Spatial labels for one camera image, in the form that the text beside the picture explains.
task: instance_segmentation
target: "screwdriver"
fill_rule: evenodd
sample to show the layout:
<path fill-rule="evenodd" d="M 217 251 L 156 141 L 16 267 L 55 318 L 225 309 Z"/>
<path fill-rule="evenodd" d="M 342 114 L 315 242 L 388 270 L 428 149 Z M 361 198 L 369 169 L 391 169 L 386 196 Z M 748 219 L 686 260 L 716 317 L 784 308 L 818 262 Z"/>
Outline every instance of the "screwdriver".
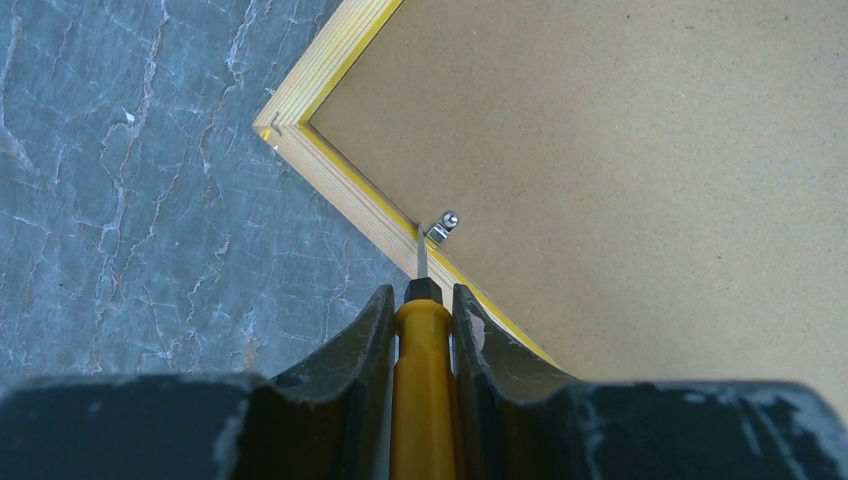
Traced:
<path fill-rule="evenodd" d="M 427 248 L 419 225 L 418 278 L 410 280 L 395 314 L 400 355 L 392 389 L 394 479 L 453 479 L 463 471 L 448 348 L 453 318 L 442 305 L 441 288 L 427 275 Z"/>

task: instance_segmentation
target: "yellow frame edge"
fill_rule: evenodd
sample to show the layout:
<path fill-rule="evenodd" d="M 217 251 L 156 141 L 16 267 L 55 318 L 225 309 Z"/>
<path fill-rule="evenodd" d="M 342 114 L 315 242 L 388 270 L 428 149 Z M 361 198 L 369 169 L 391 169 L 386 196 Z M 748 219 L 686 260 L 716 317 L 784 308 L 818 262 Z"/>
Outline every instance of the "yellow frame edge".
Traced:
<path fill-rule="evenodd" d="M 406 274 L 416 272 L 415 224 L 366 180 L 312 127 L 312 115 L 402 0 L 343 0 L 253 122 L 259 136 L 382 250 Z M 453 284 L 468 285 L 492 319 L 549 363 L 556 362 L 438 250 L 430 276 L 446 305 Z"/>

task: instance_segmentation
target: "marble surface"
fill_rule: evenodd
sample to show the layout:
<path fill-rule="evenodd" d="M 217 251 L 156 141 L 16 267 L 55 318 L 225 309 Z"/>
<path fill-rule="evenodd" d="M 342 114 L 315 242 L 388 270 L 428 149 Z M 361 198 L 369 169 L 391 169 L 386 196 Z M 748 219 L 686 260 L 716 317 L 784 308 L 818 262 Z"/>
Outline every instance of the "marble surface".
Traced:
<path fill-rule="evenodd" d="M 273 375 L 406 277 L 250 129 L 336 0 L 0 0 L 0 390 Z"/>

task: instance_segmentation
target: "screw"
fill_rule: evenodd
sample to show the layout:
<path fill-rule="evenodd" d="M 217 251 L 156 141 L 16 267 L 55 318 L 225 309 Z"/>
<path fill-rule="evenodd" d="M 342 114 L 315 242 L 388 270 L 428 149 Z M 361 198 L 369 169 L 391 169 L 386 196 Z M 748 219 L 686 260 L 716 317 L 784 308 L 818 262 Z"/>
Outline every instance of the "screw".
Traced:
<path fill-rule="evenodd" d="M 445 212 L 445 214 L 442 215 L 442 225 L 447 228 L 456 227 L 459 225 L 459 216 L 457 216 L 454 212 Z"/>

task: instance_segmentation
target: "hardboard backing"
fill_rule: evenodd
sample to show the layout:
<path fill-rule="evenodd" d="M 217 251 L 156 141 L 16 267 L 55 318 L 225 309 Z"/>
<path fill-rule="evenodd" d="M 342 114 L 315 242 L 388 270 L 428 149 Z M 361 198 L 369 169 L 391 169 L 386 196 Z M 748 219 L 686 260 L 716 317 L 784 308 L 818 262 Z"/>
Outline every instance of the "hardboard backing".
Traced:
<path fill-rule="evenodd" d="M 845 415 L 843 7 L 406 0 L 312 124 L 572 374 Z"/>

